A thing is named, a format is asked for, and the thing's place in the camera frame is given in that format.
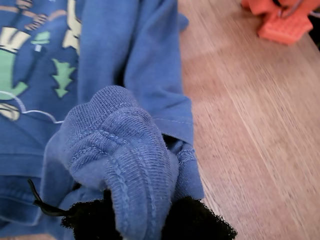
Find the black cord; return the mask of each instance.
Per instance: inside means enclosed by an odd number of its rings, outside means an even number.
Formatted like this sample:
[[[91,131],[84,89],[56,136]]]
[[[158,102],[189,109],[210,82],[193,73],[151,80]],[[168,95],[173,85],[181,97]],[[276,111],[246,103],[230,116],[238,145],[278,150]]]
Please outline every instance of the black cord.
[[[52,216],[52,217],[66,217],[66,216],[68,216],[69,217],[68,211],[62,210],[58,207],[51,206],[51,205],[43,202],[41,200],[39,194],[37,193],[36,187],[31,179],[28,179],[28,183],[29,183],[31,191],[36,199],[33,202],[33,205],[40,207],[42,212],[48,216]]]

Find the sweatshirt sleeve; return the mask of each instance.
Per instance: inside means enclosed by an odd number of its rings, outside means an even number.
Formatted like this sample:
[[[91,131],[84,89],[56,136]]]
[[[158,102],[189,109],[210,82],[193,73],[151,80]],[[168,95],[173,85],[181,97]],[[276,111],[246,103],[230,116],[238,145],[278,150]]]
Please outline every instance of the sweatshirt sleeve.
[[[162,134],[171,137],[165,140],[179,161],[175,199],[202,199],[204,191],[193,150],[191,101],[182,87],[179,33],[188,20],[178,14],[177,0],[144,1],[140,7],[124,86],[151,114]]]
[[[116,228],[124,238],[160,238],[178,162],[127,89],[106,87],[74,107],[51,138],[46,155],[83,186],[111,190]]]

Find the wood grain surface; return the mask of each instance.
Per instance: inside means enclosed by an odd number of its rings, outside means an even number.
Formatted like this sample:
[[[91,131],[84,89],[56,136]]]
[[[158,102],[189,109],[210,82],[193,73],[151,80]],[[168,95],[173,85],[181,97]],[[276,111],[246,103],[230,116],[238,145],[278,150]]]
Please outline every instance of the wood grain surface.
[[[182,0],[205,202],[237,240],[320,240],[320,53],[258,39],[238,0]],[[49,240],[46,236],[10,240]]]

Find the graphic print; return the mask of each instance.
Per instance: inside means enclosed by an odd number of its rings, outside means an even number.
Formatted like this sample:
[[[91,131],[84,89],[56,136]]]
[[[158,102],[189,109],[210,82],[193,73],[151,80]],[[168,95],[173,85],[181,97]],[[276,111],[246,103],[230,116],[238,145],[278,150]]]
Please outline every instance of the graphic print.
[[[70,78],[70,75],[76,69],[75,67],[70,67],[68,62],[59,62],[57,59],[52,59],[54,65],[57,70],[57,74],[52,77],[58,83],[58,88],[55,89],[56,94],[58,94],[59,98],[62,98],[64,95],[68,93],[66,87],[73,81]]]
[[[14,18],[6,26],[0,29],[0,115],[5,118],[16,121],[21,114],[39,113],[48,116],[53,123],[61,123],[57,121],[50,113],[41,110],[27,110],[24,103],[19,98],[29,88],[29,80],[33,76],[37,63],[41,60],[47,51],[46,45],[51,42],[51,32],[44,26],[48,21],[54,21],[60,16],[66,16],[66,25],[63,41],[60,43],[63,49],[73,48],[79,55],[79,39],[81,34],[81,22],[76,17],[76,0],[68,0],[67,11],[63,9],[56,10],[49,14],[36,14],[30,11],[33,7],[33,0],[16,0],[15,6],[0,5],[0,11],[15,13]],[[30,23],[26,24],[23,29],[18,28],[21,18],[29,17]],[[34,31],[43,29],[43,31],[35,34]],[[22,46],[28,41],[30,44],[31,61],[25,75],[14,82],[14,65],[16,63],[17,54]],[[58,99],[63,98],[68,90],[68,85],[73,81],[70,75],[76,70],[70,66],[70,63],[60,61],[53,58],[52,62],[55,66],[56,73],[51,77],[56,82],[54,92]],[[16,104],[11,105],[1,101],[15,100]]]

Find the green print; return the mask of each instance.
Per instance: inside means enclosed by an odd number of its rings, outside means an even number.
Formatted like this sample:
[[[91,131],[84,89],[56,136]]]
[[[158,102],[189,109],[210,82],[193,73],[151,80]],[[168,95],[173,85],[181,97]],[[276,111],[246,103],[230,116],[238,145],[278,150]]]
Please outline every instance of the green print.
[[[50,32],[49,31],[43,31],[38,33],[34,40],[31,41],[34,45],[43,45],[43,44],[49,44],[50,43]]]
[[[57,74],[52,76],[58,83],[58,88],[55,89],[55,92],[59,98],[62,98],[68,93],[66,87],[73,81],[70,78],[70,75],[76,68],[70,67],[70,64],[68,62],[59,62],[57,59],[52,59],[52,61],[57,71]]]
[[[5,50],[0,50],[0,90],[18,96],[27,88],[24,82],[19,82],[14,86],[13,82],[13,68],[16,59],[16,54]],[[0,100],[11,100],[13,97],[0,93]]]

